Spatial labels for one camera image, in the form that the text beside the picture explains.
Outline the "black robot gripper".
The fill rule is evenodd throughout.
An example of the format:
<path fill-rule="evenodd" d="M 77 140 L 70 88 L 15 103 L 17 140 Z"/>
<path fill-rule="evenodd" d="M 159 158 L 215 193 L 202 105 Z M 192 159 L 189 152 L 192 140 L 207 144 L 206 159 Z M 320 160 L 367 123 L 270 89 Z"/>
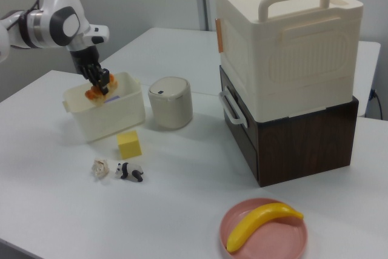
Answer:
<path fill-rule="evenodd" d="M 103 95 L 108 94 L 110 72 L 101 68 L 98 62 L 99 53 L 96 46 L 87 47 L 83 50 L 70 51 L 76 72 L 82 75 L 95 87 L 99 87 Z"/>

